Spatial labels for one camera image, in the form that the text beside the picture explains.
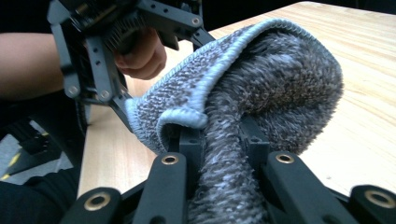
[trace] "folded cloth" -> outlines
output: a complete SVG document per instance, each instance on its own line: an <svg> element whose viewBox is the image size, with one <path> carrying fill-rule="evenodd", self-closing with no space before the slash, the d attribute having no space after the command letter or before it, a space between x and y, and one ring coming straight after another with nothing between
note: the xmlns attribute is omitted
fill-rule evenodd
<svg viewBox="0 0 396 224"><path fill-rule="evenodd" d="M134 133L156 153L180 126L205 137L190 223L265 223L241 118L256 120L272 150L299 154L331 119L342 89L330 52L299 25L273 19L206 44L126 107Z"/></svg>

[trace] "dark background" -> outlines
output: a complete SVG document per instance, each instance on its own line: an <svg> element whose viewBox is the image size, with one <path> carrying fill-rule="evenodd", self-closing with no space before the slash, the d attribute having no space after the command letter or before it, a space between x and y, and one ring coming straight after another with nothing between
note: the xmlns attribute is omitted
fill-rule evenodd
<svg viewBox="0 0 396 224"><path fill-rule="evenodd" d="M205 28L210 31L297 2L301 1L203 0ZM396 14L396 0L313 0L312 2Z"/></svg>

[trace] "table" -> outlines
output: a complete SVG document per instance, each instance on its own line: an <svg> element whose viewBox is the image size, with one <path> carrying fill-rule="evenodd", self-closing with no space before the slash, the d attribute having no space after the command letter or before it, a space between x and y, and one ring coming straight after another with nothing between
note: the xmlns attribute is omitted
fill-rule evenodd
<svg viewBox="0 0 396 224"><path fill-rule="evenodd" d="M332 120L303 161L329 188L346 195L372 184L396 192L396 16L312 2L283 7L211 32L215 38L269 18L292 20L341 64L345 92ZM168 63L149 81L127 78L139 96L192 52L167 49ZM78 194L97 187L120 192L144 181L155 155L108 107L92 106Z"/></svg>

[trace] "human hand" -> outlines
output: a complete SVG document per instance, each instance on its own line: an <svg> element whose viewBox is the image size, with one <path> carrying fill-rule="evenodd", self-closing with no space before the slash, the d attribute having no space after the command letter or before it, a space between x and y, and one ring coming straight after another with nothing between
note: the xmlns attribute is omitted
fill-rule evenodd
<svg viewBox="0 0 396 224"><path fill-rule="evenodd" d="M115 52L116 66L120 71L131 77L152 79L164 68L166 52L160 38L152 28L146 28L128 54Z"/></svg>

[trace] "gray towel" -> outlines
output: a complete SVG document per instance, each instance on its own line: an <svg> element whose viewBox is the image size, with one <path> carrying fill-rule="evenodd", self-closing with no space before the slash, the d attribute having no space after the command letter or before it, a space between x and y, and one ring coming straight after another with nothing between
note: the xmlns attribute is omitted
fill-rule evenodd
<svg viewBox="0 0 396 224"><path fill-rule="evenodd" d="M273 150L301 153L342 95L338 62L311 34L263 21L195 51L143 97L126 103L138 139L167 151L177 126L202 130L205 158L190 223L265 223L265 200L239 144L250 115Z"/></svg>

